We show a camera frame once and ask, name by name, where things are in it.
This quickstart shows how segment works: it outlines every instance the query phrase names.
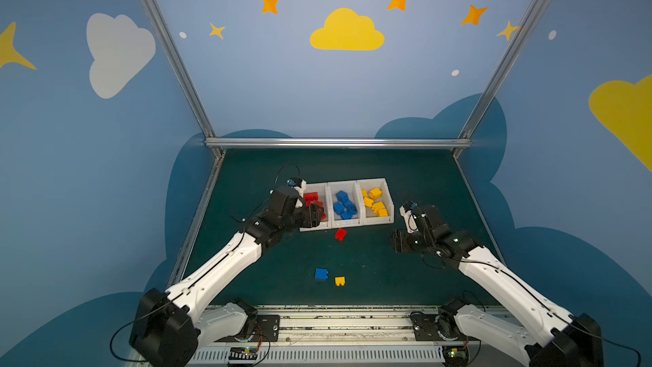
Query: red lego brick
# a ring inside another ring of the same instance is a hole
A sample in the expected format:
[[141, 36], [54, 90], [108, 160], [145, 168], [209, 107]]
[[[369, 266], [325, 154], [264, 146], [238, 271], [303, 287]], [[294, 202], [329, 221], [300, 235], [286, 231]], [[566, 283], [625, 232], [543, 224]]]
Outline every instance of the red lego brick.
[[[321, 201], [315, 201], [315, 204], [318, 205], [319, 207], [324, 207], [324, 203]], [[320, 221], [326, 220], [326, 210], [324, 210], [324, 214], [322, 214], [322, 219]]]
[[340, 228], [340, 229], [337, 230], [337, 232], [335, 233], [335, 239], [336, 239], [336, 240], [339, 240], [339, 241], [342, 241], [342, 240], [344, 240], [344, 236], [345, 236], [345, 235], [346, 235], [346, 230], [343, 229], [343, 228]]
[[319, 200], [320, 196], [317, 193], [304, 193], [303, 199], [306, 201], [306, 205], [310, 205], [313, 201]]

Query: yellow star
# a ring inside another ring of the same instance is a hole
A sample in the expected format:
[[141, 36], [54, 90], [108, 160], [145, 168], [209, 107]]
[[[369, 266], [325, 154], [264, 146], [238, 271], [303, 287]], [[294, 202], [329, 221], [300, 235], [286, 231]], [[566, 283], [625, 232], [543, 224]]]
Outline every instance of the yellow star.
[[389, 4], [389, 7], [387, 7], [387, 10], [401, 9], [404, 12], [405, 11], [405, 1], [406, 0], [392, 0], [392, 2]]
[[480, 21], [480, 16], [483, 15], [485, 10], [487, 10], [489, 7], [484, 7], [483, 9], [476, 9], [473, 5], [471, 5], [471, 8], [469, 9], [469, 15], [466, 17], [466, 19], [462, 20], [462, 24], [466, 23], [473, 23], [476, 26], [478, 25], [478, 21]]
[[498, 36], [505, 36], [507, 37], [507, 41], [512, 37], [512, 33], [515, 32], [520, 26], [512, 26], [512, 21], [508, 20], [507, 21], [507, 28], [504, 29], [502, 32], [496, 34], [496, 37]]
[[275, 15], [277, 15], [278, 13], [276, 12], [276, 2], [278, 2], [278, 0], [263, 0], [263, 13], [273, 12]]
[[222, 30], [224, 30], [224, 27], [220, 27], [218, 29], [213, 26], [213, 23], [211, 23], [211, 27], [213, 28], [213, 31], [209, 34], [209, 36], [219, 36], [222, 40], [224, 40], [224, 37], [222, 37]]
[[15, 22], [10, 24], [9, 27], [0, 34], [0, 68], [7, 63], [15, 62], [27, 68], [37, 69], [14, 48], [14, 33], [16, 33]]

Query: wire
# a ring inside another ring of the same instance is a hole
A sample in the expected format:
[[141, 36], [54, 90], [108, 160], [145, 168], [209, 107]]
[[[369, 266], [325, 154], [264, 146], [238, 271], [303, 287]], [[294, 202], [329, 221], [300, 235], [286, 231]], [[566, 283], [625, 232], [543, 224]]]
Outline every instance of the wire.
[[473, 292], [471, 292], [471, 291], [463, 290], [463, 291], [461, 292], [461, 297], [464, 298], [464, 300], [466, 300], [466, 296], [464, 295], [465, 293], [470, 293], [471, 295], [473, 295], [473, 297], [475, 298], [475, 301], [476, 301], [480, 306], [483, 307], [483, 312], [486, 312], [486, 311], [487, 311], [487, 310], [485, 309], [485, 306], [482, 304], [482, 302], [480, 302], [480, 299], [478, 299], [478, 297], [477, 297], [477, 295], [476, 295], [475, 293], [473, 293]]
[[[463, 290], [463, 291], [461, 292], [461, 297], [464, 298], [464, 300], [466, 300], [466, 297], [464, 296], [465, 293], [470, 293], [471, 295], [473, 295], [473, 296], [475, 297], [475, 300], [477, 301], [477, 303], [478, 303], [480, 306], [483, 307], [483, 312], [486, 312], [486, 308], [485, 308], [485, 306], [483, 305], [483, 303], [480, 301], [480, 299], [477, 297], [477, 295], [476, 295], [475, 293], [473, 293], [473, 292], [471, 292], [471, 291]], [[468, 366], [470, 363], [473, 363], [473, 362], [478, 358], [478, 354], [480, 354], [480, 350], [481, 350], [482, 348], [483, 348], [483, 342], [482, 342], [482, 340], [478, 340], [478, 352], [475, 354], [475, 356], [473, 356], [473, 358], [471, 359], [471, 361], [469, 361], [468, 363], [466, 363], [467, 366]]]
[[261, 336], [261, 337], [264, 337], [264, 338], [267, 340], [267, 352], [265, 353], [265, 355], [263, 356], [262, 359], [260, 359], [260, 360], [258, 360], [257, 362], [253, 363], [253, 364], [251, 365], [251, 367], [257, 366], [258, 364], [264, 362], [265, 359], [267, 358], [267, 355], [269, 355], [269, 351], [272, 349], [272, 342], [267, 338], [267, 336], [265, 336], [265, 335], [263, 334], [263, 331], [262, 331], [262, 330], [261, 330], [261, 332], [260, 332], [260, 336]]
[[[273, 189], [273, 190], [276, 189], [276, 184], [278, 183], [278, 177], [279, 177], [280, 174], [281, 174], [281, 170], [283, 170], [286, 166], [289, 166], [289, 165], [292, 165], [292, 166], [296, 167], [296, 168], [297, 168], [297, 177], [301, 177], [301, 169], [300, 169], [296, 164], [294, 164], [294, 163], [286, 163], [286, 164], [284, 164], [283, 166], [281, 166], [281, 168], [278, 170], [278, 172], [276, 172], [276, 178], [274, 179], [274, 189]], [[232, 214], [230, 214], [229, 216], [233, 219], [233, 221], [235, 221], [235, 222], [237, 222], [237, 223], [239, 223], [239, 224], [244, 223], [245, 221], [247, 221], [248, 219], [250, 219], [251, 216], [254, 215], [254, 213], [256, 212], [256, 210], [257, 210], [258, 208], [260, 208], [260, 206], [262, 206], [263, 204], [265, 204], [265, 202], [268, 201], [269, 199], [271, 199], [271, 197], [268, 197], [267, 199], [265, 199], [264, 201], [262, 201], [260, 204], [258, 204], [258, 205], [256, 206], [256, 208], [254, 208], [254, 209], [251, 211], [251, 214], [249, 214], [249, 216], [247, 216], [246, 218], [243, 218], [243, 219], [239, 220], [239, 219], [237, 219], [235, 216], [233, 216]]]
[[443, 261], [441, 262], [441, 268], [437, 268], [436, 266], [428, 265], [428, 263], [426, 262], [426, 257], [424, 257], [423, 254], [421, 254], [421, 261], [423, 262], [423, 265], [428, 266], [428, 268], [433, 268], [433, 269], [438, 269], [438, 270], [442, 270], [442, 269], [446, 268], [446, 265], [444, 264]]
[[484, 262], [479, 262], [479, 261], [465, 261], [465, 260], [453, 259], [453, 258], [449, 258], [449, 259], [452, 259], [453, 261], [458, 261], [458, 262], [476, 263], [476, 264], [481, 264], [481, 265], [485, 265], [485, 266], [491, 266], [492, 268], [494, 268], [494, 269], [500, 271], [501, 273], [504, 273], [505, 275], [509, 276], [509, 277], [512, 278], [514, 281], [516, 281], [516, 283], [518, 283], [518, 285], [520, 285], [520, 287], [523, 288], [523, 290], [525, 290], [527, 293], [529, 293], [529, 295], [530, 295], [531, 297], [533, 297], [533, 298], [534, 298], [534, 299], [535, 299], [535, 300], [536, 300], [536, 301], [537, 301], [537, 302], [538, 302], [538, 303], [539, 303], [543, 308], [545, 308], [546, 310], [548, 310], [551, 314], [555, 315], [559, 320], [561, 320], [562, 322], [566, 323], [568, 326], [570, 326], [570, 327], [572, 327], [572, 328], [574, 328], [574, 329], [577, 329], [577, 330], [581, 331], [581, 332], [584, 333], [584, 334], [588, 334], [589, 336], [592, 336], [592, 337], [598, 338], [598, 339], [600, 339], [600, 340], [604, 340], [604, 341], [606, 341], [606, 342], [609, 343], [609, 344], [613, 344], [614, 346], [622, 347], [622, 348], [624, 348], [624, 349], [628, 349], [628, 350], [631, 350], [631, 351], [635, 352], [635, 353], [636, 353], [636, 356], [638, 357], [638, 362], [636, 363], [636, 367], [639, 367], [639, 366], [641, 365], [641, 353], [640, 353], [638, 350], [636, 350], [635, 348], [629, 347], [629, 346], [625, 346], [624, 344], [616, 343], [616, 342], [613, 342], [613, 341], [611, 341], [611, 340], [605, 339], [605, 338], [603, 338], [603, 337], [601, 337], [601, 336], [597, 336], [596, 334], [589, 333], [589, 332], [587, 332], [586, 330], [580, 329], [580, 328], [577, 327], [577, 326], [573, 326], [573, 325], [570, 324], [569, 322], [567, 322], [567, 321], [565, 321], [564, 319], [562, 319], [561, 316], [559, 316], [559, 315], [556, 314], [555, 312], [552, 312], [548, 306], [546, 306], [543, 302], [541, 302], [541, 301], [539, 300], [539, 298], [536, 297], [536, 295], [534, 295], [534, 294], [533, 294], [529, 289], [527, 289], [527, 288], [526, 288], [526, 287], [525, 287], [525, 286], [524, 286], [524, 285], [523, 285], [519, 280], [517, 280], [513, 275], [510, 275], [510, 274], [506, 273], [505, 271], [503, 271], [502, 269], [498, 268], [497, 266], [494, 266], [494, 265], [491, 265], [491, 264], [487, 264], [487, 263], [484, 263]]
[[240, 241], [238, 242], [238, 245], [236, 245], [235, 247], [233, 247], [233, 249], [232, 249], [231, 251], [229, 251], [229, 252], [227, 252], [226, 254], [224, 254], [224, 257], [222, 257], [219, 261], [217, 261], [217, 262], [215, 263], [215, 265], [211, 266], [211, 267], [210, 267], [210, 268], [209, 268], [209, 269], [208, 269], [208, 270], [207, 270], [207, 271], [206, 271], [202, 276], [200, 276], [199, 278], [195, 279], [195, 281], [194, 281], [190, 286], [188, 286], [188, 289], [191, 289], [193, 286], [195, 286], [195, 284], [196, 284], [197, 282], [199, 282], [199, 281], [200, 281], [204, 276], [208, 275], [208, 273], [211, 272], [211, 271], [212, 271], [216, 266], [220, 265], [220, 263], [221, 263], [222, 261], [224, 261], [224, 259], [227, 259], [227, 258], [229, 257], [229, 254], [230, 254], [230, 253], [232, 253], [233, 251], [235, 251], [236, 249], [238, 249], [238, 247], [240, 247], [240, 244], [242, 244], [242, 240], [245, 239], [245, 235], [244, 235], [244, 234], [245, 234], [245, 233], [242, 232], [242, 236], [240, 237]]
[[278, 170], [278, 172], [276, 172], [276, 178], [274, 179], [274, 190], [276, 189], [276, 184], [278, 183], [278, 177], [281, 174], [281, 170], [283, 170], [286, 166], [290, 166], [290, 165], [297, 168], [297, 177], [301, 177], [301, 169], [296, 164], [294, 164], [294, 163], [286, 163], [283, 166], [281, 166], [281, 168]]
[[165, 307], [166, 307], [167, 305], [169, 305], [170, 303], [174, 302], [174, 301], [175, 301], [176, 299], [178, 299], [181, 295], [182, 295], [182, 293], [179, 293], [179, 294], [178, 294], [174, 299], [170, 300], [168, 303], [163, 304], [163, 305], [157, 307], [156, 309], [154, 309], [154, 310], [151, 311], [150, 313], [145, 314], [145, 315], [143, 315], [143, 316], [141, 316], [141, 317], [139, 317], [139, 318], [137, 318], [137, 319], [134, 319], [134, 320], [132, 320], [131, 322], [127, 323], [126, 325], [122, 326], [120, 329], [116, 330], [115, 333], [113, 333], [113, 336], [111, 337], [111, 340], [109, 341], [109, 350], [111, 351], [111, 355], [113, 355], [113, 356], [114, 356], [115, 358], [117, 358], [118, 360], [122, 360], [122, 361], [130, 361], [131, 363], [141, 363], [141, 364], [142, 364], [142, 363], [144, 363], [145, 361], [147, 361], [147, 360], [132, 360], [132, 359], [124, 359], [124, 358], [120, 357], [119, 355], [115, 354], [115, 351], [113, 350], [113, 341], [114, 341], [115, 337], [118, 335], [118, 333], [120, 332], [120, 330], [124, 329], [124, 328], [127, 327], [128, 325], [132, 325], [132, 324], [134, 324], [135, 322], [142, 321], [142, 320], [145, 319], [147, 316], [150, 316], [150, 315], [152, 315], [152, 314], [155, 314], [155, 313], [158, 312], [159, 310], [165, 308]]
[[555, 315], [555, 316], [556, 316], [559, 320], [561, 320], [562, 322], [566, 323], [568, 326], [570, 326], [570, 327], [572, 327], [572, 328], [574, 328], [574, 329], [577, 329], [577, 330], [581, 331], [581, 332], [584, 333], [584, 334], [588, 334], [588, 335], [591, 336], [591, 337], [595, 337], [595, 338], [598, 338], [598, 339], [600, 339], [600, 340], [604, 340], [604, 341], [606, 341], [606, 342], [609, 343], [609, 344], [613, 344], [614, 346], [623, 347], [624, 349], [628, 349], [628, 350], [631, 350], [631, 351], [635, 352], [635, 353], [636, 353], [636, 357], [638, 357], [638, 362], [636, 362], [636, 367], [639, 367], [639, 366], [641, 365], [641, 353], [639, 353], [639, 351], [636, 350], [635, 348], [633, 348], [633, 347], [629, 347], [629, 346], [625, 346], [624, 344], [620, 344], [620, 343], [612, 342], [611, 340], [609, 340], [609, 339], [605, 339], [605, 338], [603, 338], [603, 337], [601, 337], [601, 336], [598, 336], [597, 334], [589, 333], [589, 332], [587, 332], [586, 330], [584, 330], [584, 329], [580, 329], [579, 327], [574, 326], [574, 325], [570, 324], [569, 322], [565, 321], [564, 319], [562, 319], [561, 317], [559, 317], [558, 314], [553, 313], [553, 315]]
[[473, 363], [473, 362], [478, 358], [478, 354], [480, 354], [480, 350], [481, 350], [482, 348], [483, 348], [483, 343], [482, 343], [481, 340], [478, 340], [478, 352], [475, 354], [475, 356], [473, 356], [473, 358], [471, 359], [471, 361], [469, 361], [468, 363], [466, 363], [466, 366], [467, 366], [467, 367], [468, 367], [471, 363]]

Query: wall mural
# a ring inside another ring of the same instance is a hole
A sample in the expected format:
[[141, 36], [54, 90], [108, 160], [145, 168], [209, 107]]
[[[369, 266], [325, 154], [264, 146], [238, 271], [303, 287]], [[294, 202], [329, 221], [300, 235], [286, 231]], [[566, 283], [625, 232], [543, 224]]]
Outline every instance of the wall mural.
[[652, 75], [637, 84], [609, 81], [589, 98], [591, 112], [652, 171]]
[[37, 69], [14, 48], [14, 34], [16, 34], [15, 22], [8, 25], [0, 34], [0, 68], [9, 62], [15, 62], [27, 68]]
[[[218, 136], [400, 137], [389, 122], [484, 90], [531, 0], [158, 2]], [[206, 42], [209, 23], [228, 39]]]
[[91, 85], [100, 98], [112, 98], [152, 59], [157, 46], [147, 29], [132, 19], [95, 13], [88, 19], [86, 39], [94, 61]]
[[310, 36], [310, 44], [319, 50], [376, 50], [385, 36], [374, 28], [374, 21], [358, 16], [351, 9], [338, 9]]
[[148, 29], [139, 0], [0, 0], [0, 367], [121, 366], [169, 278], [214, 156]]
[[[508, 266], [648, 361], [652, 320], [637, 312], [652, 304], [645, 1], [552, 0], [460, 164]], [[604, 351], [606, 366], [636, 365], [631, 351]]]

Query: white plastic bin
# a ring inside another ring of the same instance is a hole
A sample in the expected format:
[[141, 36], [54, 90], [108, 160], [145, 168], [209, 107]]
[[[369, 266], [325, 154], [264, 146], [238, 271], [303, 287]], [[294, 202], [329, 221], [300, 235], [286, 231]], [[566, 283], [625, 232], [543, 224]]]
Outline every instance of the white plastic bin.
[[364, 206], [364, 216], [363, 216], [363, 225], [376, 225], [376, 224], [394, 224], [394, 202], [392, 201], [392, 196], [389, 194], [389, 187], [387, 186], [387, 181], [384, 178], [365, 178], [363, 180], [358, 180], [358, 190], [359, 199], [363, 199], [362, 191], [366, 190], [369, 193], [375, 188], [379, 188], [383, 195], [378, 199], [374, 200], [375, 203], [382, 201], [387, 208], [388, 217], [379, 217], [374, 214], [374, 211]]
[[[328, 186], [330, 188], [330, 204], [329, 209], [332, 210], [332, 228], [339, 227], [360, 227], [363, 225], [362, 216], [363, 216], [363, 207], [364, 204], [360, 199], [362, 195], [360, 194], [360, 189], [357, 188], [357, 181], [348, 180], [346, 182], [329, 182]], [[349, 195], [349, 200], [355, 204], [355, 208], [358, 209], [358, 212], [351, 217], [350, 220], [343, 220], [342, 217], [335, 214], [335, 211], [332, 208], [332, 205], [337, 202], [336, 194], [339, 191], [346, 192]]]
[[318, 229], [331, 229], [332, 228], [332, 216], [334, 214], [332, 210], [332, 204], [330, 201], [330, 189], [328, 183], [312, 183], [306, 184], [306, 189], [304, 193], [317, 193], [319, 195], [319, 201], [324, 203], [324, 213], [326, 213], [326, 219], [322, 220], [317, 227], [313, 228], [299, 228], [299, 231], [315, 231]]

